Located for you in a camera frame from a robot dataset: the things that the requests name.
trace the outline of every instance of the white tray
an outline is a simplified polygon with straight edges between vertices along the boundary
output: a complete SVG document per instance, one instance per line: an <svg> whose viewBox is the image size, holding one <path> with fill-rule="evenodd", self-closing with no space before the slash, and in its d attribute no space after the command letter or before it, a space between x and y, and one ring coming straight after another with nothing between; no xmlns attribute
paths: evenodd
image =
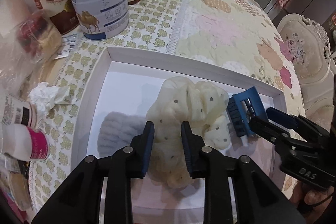
<svg viewBox="0 0 336 224"><path fill-rule="evenodd" d="M265 108L274 106L287 112L282 91L252 77L180 56L108 47L92 72L78 112L72 170L86 155L99 158L97 138L100 125L109 112L144 117L155 102L164 80L174 76L185 76L193 82L212 81L225 89L230 97L255 86ZM269 142L264 139L250 141L246 148L234 132L231 141L232 146L222 153L236 158L249 155L282 188L285 174L279 170L280 158ZM184 189L169 189L146 176L132 183L132 206L135 223L203 222L204 181L196 180Z"/></svg>

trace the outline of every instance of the camel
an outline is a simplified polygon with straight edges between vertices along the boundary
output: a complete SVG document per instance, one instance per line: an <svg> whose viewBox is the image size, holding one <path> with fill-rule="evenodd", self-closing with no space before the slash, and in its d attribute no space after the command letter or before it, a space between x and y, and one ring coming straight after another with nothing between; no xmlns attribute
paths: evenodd
<svg viewBox="0 0 336 224"><path fill-rule="evenodd" d="M94 31L96 32L97 28L98 28L98 32L100 32L99 29L99 20L96 19L93 15L91 15L88 11L82 11L82 15L77 14L78 20L80 21L80 23L87 28L87 31L90 33L92 33L91 31L91 25L94 27Z"/></svg>

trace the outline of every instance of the metal screw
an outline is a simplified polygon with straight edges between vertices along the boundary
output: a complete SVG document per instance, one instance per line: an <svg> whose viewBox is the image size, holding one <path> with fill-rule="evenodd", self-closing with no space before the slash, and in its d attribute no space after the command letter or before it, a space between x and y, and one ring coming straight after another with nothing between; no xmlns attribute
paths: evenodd
<svg viewBox="0 0 336 224"><path fill-rule="evenodd" d="M203 146L203 147L202 147L202 151L203 151L204 153L210 153L210 152L212 151L212 148L209 147L209 146Z"/></svg>
<svg viewBox="0 0 336 224"><path fill-rule="evenodd" d="M240 157L240 160L245 163L248 164L251 161L251 158L249 156L243 155Z"/></svg>
<svg viewBox="0 0 336 224"><path fill-rule="evenodd" d="M132 146L126 146L126 147L124 147L123 151L125 153L131 153L133 151L133 147Z"/></svg>
<svg viewBox="0 0 336 224"><path fill-rule="evenodd" d="M90 162L93 162L94 160L95 160L95 157L94 156L86 156L85 157L85 162L88 162L88 163L90 163Z"/></svg>

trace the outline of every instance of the tablecloth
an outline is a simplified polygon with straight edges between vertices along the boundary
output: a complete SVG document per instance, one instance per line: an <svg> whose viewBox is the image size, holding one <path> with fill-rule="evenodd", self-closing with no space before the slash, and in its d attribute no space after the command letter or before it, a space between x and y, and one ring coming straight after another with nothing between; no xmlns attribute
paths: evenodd
<svg viewBox="0 0 336 224"><path fill-rule="evenodd" d="M35 212L71 172L81 98L108 45L167 50L250 75L283 90L288 113L304 113L298 80L292 63L283 56L280 35L252 0L142 0L129 11L128 27L118 36L97 42L82 36L54 82L70 86L71 104L56 105L41 121L50 155L31 163L29 188ZM283 188L286 196L291 195L293 185L294 180L288 177Z"/></svg>

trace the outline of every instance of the barcode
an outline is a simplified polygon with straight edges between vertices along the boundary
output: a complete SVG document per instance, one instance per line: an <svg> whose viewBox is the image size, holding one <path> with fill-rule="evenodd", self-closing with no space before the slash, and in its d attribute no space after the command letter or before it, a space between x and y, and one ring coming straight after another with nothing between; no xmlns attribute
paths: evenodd
<svg viewBox="0 0 336 224"><path fill-rule="evenodd" d="M21 108L16 108L16 116L15 116L15 122L14 123L21 123Z"/></svg>

